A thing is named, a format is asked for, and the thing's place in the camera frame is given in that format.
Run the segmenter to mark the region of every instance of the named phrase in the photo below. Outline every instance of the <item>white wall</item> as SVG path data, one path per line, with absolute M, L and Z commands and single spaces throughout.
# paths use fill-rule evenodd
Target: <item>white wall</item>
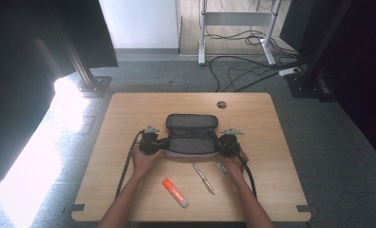
M 178 48 L 179 0 L 100 0 L 114 48 Z

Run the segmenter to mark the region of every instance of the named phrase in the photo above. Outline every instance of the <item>orange highlighter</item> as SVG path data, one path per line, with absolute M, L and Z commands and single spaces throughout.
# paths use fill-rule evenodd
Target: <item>orange highlighter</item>
M 170 192 L 174 199 L 176 199 L 179 205 L 181 205 L 181 207 L 185 208 L 188 206 L 188 199 L 181 194 L 181 192 L 174 186 L 174 184 L 170 180 L 164 179 L 162 181 L 162 184 Z

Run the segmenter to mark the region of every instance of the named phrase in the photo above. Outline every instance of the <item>metal pen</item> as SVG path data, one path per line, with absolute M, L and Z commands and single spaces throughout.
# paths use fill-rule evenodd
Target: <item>metal pen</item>
M 192 161 L 192 166 L 194 166 L 195 170 L 197 170 L 197 173 L 199 174 L 199 176 L 202 178 L 202 181 L 203 183 L 205 184 L 206 188 L 213 193 L 213 195 L 215 194 L 215 189 L 211 186 L 211 184 L 208 182 L 208 180 L 205 178 L 205 176 L 203 175 L 203 173 L 200 171 L 199 167 L 197 167 L 197 165 Z

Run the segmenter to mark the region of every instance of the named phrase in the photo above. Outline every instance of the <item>human hand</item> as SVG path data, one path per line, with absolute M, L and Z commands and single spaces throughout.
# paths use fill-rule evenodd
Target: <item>human hand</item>
M 248 156 L 243 151 L 240 152 L 241 157 L 248 162 Z M 227 167 L 227 170 L 230 172 L 232 177 L 237 180 L 243 178 L 242 173 L 244 171 L 244 166 L 237 156 L 234 157 L 223 157 L 224 164 Z
M 143 152 L 139 150 L 139 146 L 136 144 L 132 152 L 134 175 L 144 177 L 155 163 L 155 160 L 162 156 L 162 153 L 163 151 L 160 150 L 154 155 L 144 155 Z

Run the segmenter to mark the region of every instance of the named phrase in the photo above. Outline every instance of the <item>wooden table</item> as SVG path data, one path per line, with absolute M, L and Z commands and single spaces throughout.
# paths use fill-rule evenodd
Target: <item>wooden table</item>
M 225 102 L 226 108 L 217 103 Z M 216 132 L 236 128 L 248 154 L 258 200 L 273 221 L 307 221 L 310 212 L 299 212 L 307 205 L 282 128 L 267 93 L 117 93 L 103 120 L 90 162 L 72 212 L 78 221 L 100 220 L 114 200 L 129 147 L 136 134 L 149 124 L 167 137 L 165 120 L 172 113 L 217 116 Z M 220 172 L 220 157 L 197 165 L 215 188 L 209 193 L 192 160 L 160 158 L 141 185 L 130 219 L 134 221 L 243 221 L 241 207 L 229 175 Z M 132 175 L 130 162 L 123 184 Z M 170 179 L 189 200 L 182 208 L 162 186 Z

